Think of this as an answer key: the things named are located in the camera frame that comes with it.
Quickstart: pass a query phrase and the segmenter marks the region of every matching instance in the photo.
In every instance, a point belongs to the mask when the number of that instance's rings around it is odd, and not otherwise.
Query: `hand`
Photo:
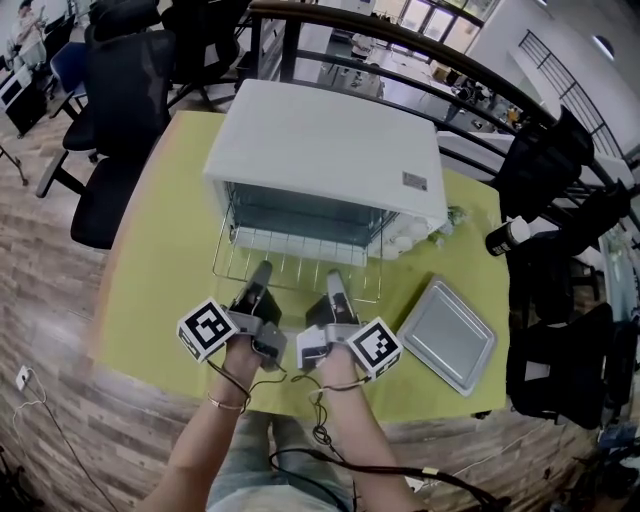
[[[318,369],[325,386],[351,384],[358,380],[353,355],[344,345],[333,345],[331,352]]]
[[[251,348],[249,336],[239,334],[227,342],[224,367],[247,388],[251,386],[260,363],[262,363],[262,356]]]

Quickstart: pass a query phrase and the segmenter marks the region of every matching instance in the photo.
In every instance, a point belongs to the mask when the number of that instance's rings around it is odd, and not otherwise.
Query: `black office chair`
[[[531,300],[547,324],[569,321],[573,288],[584,284],[584,279],[571,276],[571,258],[597,246],[598,238],[628,215],[630,207],[630,194],[619,181],[593,192],[558,231],[538,233],[512,251],[509,271],[513,293],[522,298],[524,327]]]
[[[566,327],[542,323],[516,331],[507,361],[507,393],[521,414],[557,421],[564,416],[591,430],[600,425],[606,396],[605,355],[614,338],[611,306],[601,304]],[[527,362],[549,376],[525,381]]]
[[[53,32],[54,29],[58,28],[60,25],[64,23],[66,18],[67,18],[67,15],[63,14],[59,18],[56,18],[55,20],[47,23],[46,26],[44,27],[44,35],[46,36],[47,34],[50,34],[51,32]]]
[[[69,42],[75,21],[75,14],[72,14],[45,36],[44,47],[47,50],[47,65],[51,63],[51,59]]]
[[[198,91],[213,111],[205,87],[236,83],[238,78],[225,78],[239,55],[235,30],[250,0],[177,0],[162,13],[162,25],[176,34],[177,57],[174,84],[181,85],[169,103],[172,107],[187,94]],[[205,50],[215,45],[218,61],[205,66]]]
[[[175,36],[166,30],[116,38],[92,48],[85,86],[93,109],[100,161],[83,186],[62,168],[60,152],[36,195],[46,196],[53,180],[80,195],[71,238],[110,249],[129,198],[155,142],[169,123],[167,93],[175,58]]]
[[[92,24],[85,31],[85,43],[70,43],[61,52],[63,55],[55,57],[59,61],[60,72],[69,77],[68,86],[64,87],[67,95],[49,117],[53,119],[64,111],[73,120],[62,141],[62,147],[69,151],[96,149],[92,106],[90,103],[85,107],[80,104],[78,98],[82,94],[77,90],[78,87],[84,87],[82,79],[86,66],[86,47],[145,30],[160,22],[160,14],[156,0],[101,0],[93,4],[90,21]],[[71,105],[72,99],[75,99],[78,110]],[[89,160],[97,163],[98,153],[91,153]]]
[[[525,123],[492,183],[502,215],[532,222],[580,177],[593,154],[591,136],[565,107],[550,128]]]
[[[160,23],[159,0],[100,0],[91,6],[85,42],[104,42]]]
[[[67,19],[63,19],[62,22],[56,20],[55,26],[50,29],[47,35],[44,37],[44,47],[47,52],[47,60],[42,73],[48,75],[51,73],[51,60],[64,48],[71,38],[71,31],[75,23],[75,15],[71,15]],[[49,91],[49,99],[54,97],[54,89],[58,85],[58,79],[55,75],[49,78],[48,83],[42,88],[43,92]]]

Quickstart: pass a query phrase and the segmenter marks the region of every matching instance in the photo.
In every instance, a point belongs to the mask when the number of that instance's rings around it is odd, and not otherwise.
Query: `toaster oven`
[[[289,83],[244,81],[204,181],[234,247],[283,258],[367,267],[447,220],[433,123]]]

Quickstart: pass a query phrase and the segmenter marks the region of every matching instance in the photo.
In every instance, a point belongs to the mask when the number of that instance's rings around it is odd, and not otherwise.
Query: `black railing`
[[[528,95],[514,87],[511,83],[507,82],[490,69],[470,59],[466,55],[443,45],[442,43],[433,41],[419,33],[402,28],[398,25],[342,9],[304,3],[283,2],[279,0],[255,0],[250,6],[250,11],[253,19],[251,50],[252,63],[250,76],[254,78],[266,80],[279,79],[283,82],[329,89],[342,94],[356,96],[392,108],[400,109],[432,121],[438,130],[450,131],[500,157],[506,156],[506,153],[502,149],[482,139],[476,133],[460,129],[451,123],[434,118],[405,105],[392,103],[354,90],[337,89],[331,85],[323,85],[296,79],[295,71],[298,59],[320,61],[335,66],[351,68],[360,72],[366,72],[371,75],[397,81],[401,84],[423,91],[425,94],[430,94],[443,99],[456,107],[463,108],[474,113],[503,133],[517,133],[511,125],[497,119],[492,113],[477,106],[470,105],[458,99],[455,95],[443,92],[430,84],[425,84],[404,75],[383,69],[379,66],[372,66],[355,59],[300,49],[299,37],[302,26],[304,24],[321,25],[351,33],[363,34],[393,45],[402,46],[409,51],[419,53],[427,58],[432,58],[445,66],[451,67],[451,69],[458,73],[465,75],[474,81],[480,82],[490,90],[499,94],[502,98],[520,108],[533,122],[538,122],[546,127],[552,126],[556,123],[556,119],[546,110],[542,109]],[[284,28],[278,34],[278,40],[282,42],[281,53],[279,54],[278,59],[274,60],[274,54],[265,50],[263,40],[265,37],[271,37],[268,30],[265,30],[265,26],[271,27],[276,20],[281,20],[285,23]],[[467,156],[460,155],[450,149],[441,147],[440,152],[450,158],[454,158],[467,165],[473,166],[474,168],[487,173],[491,177],[496,175],[496,171],[494,169],[491,169],[480,162],[474,161]],[[602,184],[610,185],[613,183],[611,177],[597,161],[594,160],[590,167]],[[562,194],[562,197],[572,205],[579,206],[593,191],[593,188],[593,185],[588,185],[581,180],[577,180]],[[572,217],[571,209],[572,208],[561,208],[557,204],[553,204],[547,209],[542,217],[550,220],[556,225],[562,225],[567,218]],[[633,212],[630,215],[630,218],[636,228],[640,231],[640,220]]]
[[[591,134],[596,151],[613,158],[623,158],[624,154],[600,111],[553,52],[530,30],[527,30],[519,46],[551,83],[562,104],[573,112]]]

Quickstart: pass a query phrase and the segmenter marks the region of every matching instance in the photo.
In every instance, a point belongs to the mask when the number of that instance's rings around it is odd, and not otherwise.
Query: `ceiling light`
[[[609,60],[615,60],[616,52],[613,50],[611,43],[602,36],[593,36],[593,41],[596,46],[600,48],[600,51],[604,53]]]

